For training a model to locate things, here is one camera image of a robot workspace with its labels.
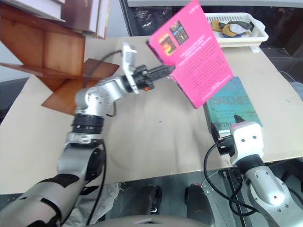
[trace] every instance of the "book title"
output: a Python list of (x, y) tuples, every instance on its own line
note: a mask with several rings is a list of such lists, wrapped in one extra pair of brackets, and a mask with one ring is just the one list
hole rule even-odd
[(251, 104), (248, 96), (220, 96), (212, 97), (209, 100), (210, 105), (247, 105)]

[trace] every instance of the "book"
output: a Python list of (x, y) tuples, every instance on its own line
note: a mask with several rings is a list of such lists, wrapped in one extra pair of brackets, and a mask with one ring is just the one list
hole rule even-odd
[(96, 32), (99, 0), (66, 0), (68, 7), (62, 8), (63, 24), (66, 27)]
[(65, 5), (65, 0), (52, 0), (52, 1)]
[(233, 77), (198, 0), (168, 20), (147, 45), (162, 63), (176, 67), (171, 77), (195, 108)]
[(60, 25), (95, 38), (106, 38), (110, 0), (66, 0)]
[(61, 19), (61, 4), (53, 0), (2, 0), (2, 2), (31, 13), (37, 17), (64, 21)]
[(235, 114), (263, 127), (239, 77), (233, 77), (206, 102), (204, 113), (209, 131), (214, 123), (220, 137), (230, 134), (230, 126), (236, 123)]

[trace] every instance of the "pink book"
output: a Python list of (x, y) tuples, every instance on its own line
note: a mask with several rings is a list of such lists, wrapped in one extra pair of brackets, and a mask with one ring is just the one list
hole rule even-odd
[(202, 106), (231, 78), (232, 71), (198, 0), (192, 0), (150, 38), (149, 47), (195, 108)]

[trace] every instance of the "white plastic basket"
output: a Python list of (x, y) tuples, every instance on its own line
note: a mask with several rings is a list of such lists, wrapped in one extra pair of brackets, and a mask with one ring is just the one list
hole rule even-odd
[(260, 44), (268, 39), (265, 32), (265, 25), (249, 13), (205, 13), (208, 22), (219, 20), (223, 23), (232, 21), (244, 21), (253, 24), (251, 34), (243, 34), (238, 38), (225, 38), (221, 32), (214, 32), (220, 47), (239, 47), (239, 46), (260, 46)]

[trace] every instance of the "stack of books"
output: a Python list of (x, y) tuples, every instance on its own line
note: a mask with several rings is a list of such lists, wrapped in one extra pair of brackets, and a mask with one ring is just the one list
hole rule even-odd
[(110, 0), (2, 0), (94, 38), (106, 38)]

